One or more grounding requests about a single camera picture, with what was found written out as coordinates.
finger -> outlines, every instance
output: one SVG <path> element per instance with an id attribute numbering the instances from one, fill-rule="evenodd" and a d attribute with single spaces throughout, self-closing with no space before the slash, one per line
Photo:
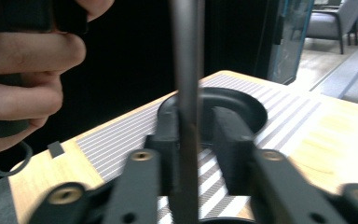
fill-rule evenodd
<path id="1" fill-rule="evenodd" d="M 92 21 L 101 15 L 104 14 L 104 12 L 109 9 L 115 0 L 76 0 L 79 5 L 81 5 L 83 8 L 85 8 L 89 15 L 88 19 L 89 21 Z"/>
<path id="2" fill-rule="evenodd" d="M 85 55 L 76 35 L 0 33 L 0 74 L 66 70 Z"/>
<path id="3" fill-rule="evenodd" d="M 0 84 L 0 120 L 38 119 L 56 113 L 62 106 L 62 85 L 59 76 L 13 87 Z"/>
<path id="4" fill-rule="evenodd" d="M 18 134 L 9 136 L 9 137 L 0 138 L 0 151 L 3 151 L 10 147 L 15 146 L 20 141 L 22 141 L 24 138 L 26 138 L 28 135 L 30 135 L 34 131 L 38 130 L 39 128 L 41 128 L 43 125 L 45 125 L 47 120 L 48 120 L 48 118 L 30 119 L 28 129 L 24 130 L 21 133 L 18 133 Z"/>

cord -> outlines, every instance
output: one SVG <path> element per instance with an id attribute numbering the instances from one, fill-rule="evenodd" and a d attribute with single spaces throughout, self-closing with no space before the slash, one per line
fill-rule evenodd
<path id="1" fill-rule="evenodd" d="M 7 176 L 17 174 L 22 169 L 24 169 L 25 166 L 28 164 L 28 162 L 31 160 L 31 157 L 34 154 L 33 151 L 32 151 L 32 148 L 28 144 L 26 144 L 24 141 L 19 142 L 18 145 L 21 146 L 25 150 L 25 159 L 24 159 L 24 161 L 21 163 L 21 165 L 17 169 L 15 169 L 13 171 L 5 172 L 5 171 L 0 170 L 0 176 L 7 177 Z"/>

table runner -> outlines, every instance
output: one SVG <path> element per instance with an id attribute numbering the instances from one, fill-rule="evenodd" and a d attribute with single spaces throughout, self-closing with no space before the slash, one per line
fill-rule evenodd
<path id="1" fill-rule="evenodd" d="M 322 103 L 301 95 L 221 74 L 201 83 L 203 87 L 230 88 L 252 95 L 268 111 L 266 126 L 256 135 L 259 148 L 271 148 L 289 155 L 321 113 Z M 118 176 L 129 151 L 141 148 L 145 137 L 154 132 L 155 103 L 127 118 L 91 133 L 76 142 L 104 181 Z M 224 179 L 211 150 L 199 154 L 200 218 L 235 217 L 248 197 L 227 196 Z M 158 200 L 159 223 L 172 223 L 166 197 Z"/>

wooden table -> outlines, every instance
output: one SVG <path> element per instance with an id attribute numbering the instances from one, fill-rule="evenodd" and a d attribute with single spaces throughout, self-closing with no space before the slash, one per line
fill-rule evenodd
<path id="1" fill-rule="evenodd" d="M 311 184 L 330 192 L 338 192 L 339 186 L 343 183 L 358 183 L 357 104 L 312 94 L 307 91 L 291 90 L 287 86 L 229 71 L 218 72 L 206 77 L 202 80 L 202 83 L 209 82 L 211 83 L 210 85 L 213 85 L 215 79 L 223 82 L 231 80 L 234 84 L 230 85 L 234 85 L 235 88 L 244 88 L 245 90 L 255 87 L 262 88 L 259 91 L 262 93 L 258 93 L 257 97 L 266 101 L 265 105 L 272 104 L 271 101 L 267 101 L 269 95 L 271 95 L 271 98 L 279 94 L 284 99 L 287 99 L 287 97 L 293 97 L 293 99 L 297 100 L 305 99 L 304 102 L 307 103 L 304 104 L 293 102 L 293 106 L 297 104 L 299 109 L 313 102 L 310 105 L 310 109 L 307 109 L 308 112 L 299 111 L 294 113 L 293 117 L 297 113 L 308 113 L 309 118 L 304 121 L 303 125 L 300 125 L 301 127 L 297 127 L 296 132 L 290 133 L 292 138 L 285 143 L 280 142 L 285 149 L 289 148 L 284 153 L 289 156 L 289 159 Z M 243 86 L 241 83 L 246 83 L 249 87 Z M 90 153 L 84 149 L 85 143 L 81 141 L 87 138 L 90 140 L 101 137 L 101 135 L 94 136 L 94 134 L 104 132 L 112 125 L 118 124 L 125 119 L 130 119 L 131 116 L 146 111 L 153 106 L 158 106 L 170 95 L 157 99 L 150 104 L 137 108 L 128 114 L 110 120 L 62 143 L 64 153 L 58 157 L 51 158 L 48 150 L 34 155 L 23 171 L 9 179 L 19 222 L 25 223 L 27 217 L 33 212 L 34 207 L 44 194 L 63 182 L 82 182 L 90 189 L 101 186 L 106 177 L 99 170 L 101 168 L 95 165 L 95 159 L 90 158 Z M 287 105 L 289 107 L 284 110 L 290 111 L 290 104 Z M 274 109 L 270 109 L 268 112 L 268 117 L 271 119 L 269 127 L 273 127 L 278 122 L 276 120 L 284 116 L 284 113 L 282 113 L 280 116 L 274 117 L 274 113 Z M 259 140 L 257 144 L 268 147 L 271 146 L 272 140 L 267 143 L 263 142 L 264 140 Z M 251 213 L 245 207 L 238 213 L 238 216 L 250 217 Z"/>

floor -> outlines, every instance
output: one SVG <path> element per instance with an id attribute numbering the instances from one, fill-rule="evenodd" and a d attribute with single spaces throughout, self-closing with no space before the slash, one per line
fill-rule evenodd
<path id="1" fill-rule="evenodd" d="M 352 41 L 352 45 L 345 45 L 344 50 L 343 55 L 339 54 L 337 41 L 306 39 L 296 81 L 289 86 L 302 91 L 319 91 L 326 83 L 335 85 L 338 82 L 348 82 L 338 79 L 356 73 L 353 67 L 358 67 L 358 46 L 354 46 Z M 358 103 L 358 81 L 353 87 L 355 90 L 348 91 L 349 96 L 341 99 Z"/>

